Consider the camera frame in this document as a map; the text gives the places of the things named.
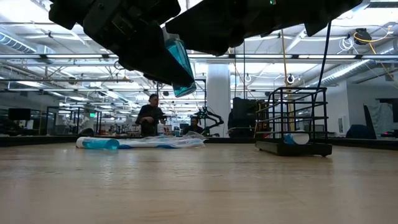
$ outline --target white column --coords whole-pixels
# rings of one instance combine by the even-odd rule
[[[210,130],[210,134],[218,133],[228,138],[228,115],[231,112],[231,86],[228,64],[209,64],[207,73],[207,106],[208,110],[221,116],[224,124]],[[207,126],[214,124],[207,120]]]
[[[81,126],[81,128],[79,129],[79,131],[81,131],[81,130],[84,129],[84,128],[91,128],[91,129],[93,129],[94,132],[95,132],[95,129],[94,129],[94,118],[92,118],[92,117],[90,116],[91,113],[94,113],[93,111],[94,111],[93,107],[85,106],[85,110],[84,110],[84,112],[83,112],[83,114],[84,114],[84,116],[85,116],[85,117],[84,117],[84,120],[85,120],[85,119],[88,119],[88,121],[85,121],[85,122],[83,123],[83,125]]]

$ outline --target person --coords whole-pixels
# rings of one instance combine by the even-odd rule
[[[159,120],[162,124],[165,124],[165,120],[160,118],[164,113],[158,105],[159,96],[157,94],[152,94],[149,97],[149,104],[143,106],[139,111],[136,124],[141,125],[142,137],[156,136]]]
[[[191,117],[191,125],[184,129],[183,135],[186,135],[189,131],[193,131],[201,134],[203,132],[203,128],[198,125],[199,118]]]

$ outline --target water bottle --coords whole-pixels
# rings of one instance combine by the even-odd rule
[[[297,130],[296,133],[290,133],[284,135],[284,142],[286,144],[299,144],[304,145],[308,143],[310,136],[302,130]]]
[[[76,146],[82,149],[118,149],[120,143],[116,139],[88,138],[80,137],[77,139]]]
[[[157,125],[157,135],[158,136],[164,135],[164,125],[163,124]]]
[[[188,72],[188,74],[193,79],[195,79],[193,76],[191,63],[189,62],[187,51],[185,50],[183,42],[179,39],[169,39],[166,41],[165,46],[167,50],[169,50],[169,52],[177,60],[177,62]],[[180,86],[174,83],[172,83],[172,86],[174,89],[175,97],[186,96],[193,93],[197,89],[195,81],[189,84],[189,86]]]

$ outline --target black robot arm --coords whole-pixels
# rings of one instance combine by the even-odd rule
[[[209,119],[209,120],[212,120],[215,122],[213,125],[205,127],[203,129],[202,134],[208,134],[208,132],[211,128],[215,128],[215,127],[218,127],[218,126],[224,124],[224,120],[221,116],[214,114],[211,111],[208,111],[207,107],[205,107],[205,106],[203,107],[203,110],[199,110],[199,112],[195,113],[195,115],[198,116],[199,122],[201,119]]]
[[[125,69],[165,84],[190,86],[193,77],[165,46],[160,25],[176,17],[178,0],[51,0],[49,19],[66,29],[78,23]],[[363,0],[203,0],[166,24],[190,50],[223,55],[255,35],[305,24],[311,36]]]

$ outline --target wooden table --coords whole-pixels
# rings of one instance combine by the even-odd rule
[[[0,223],[397,223],[398,152],[0,149]]]

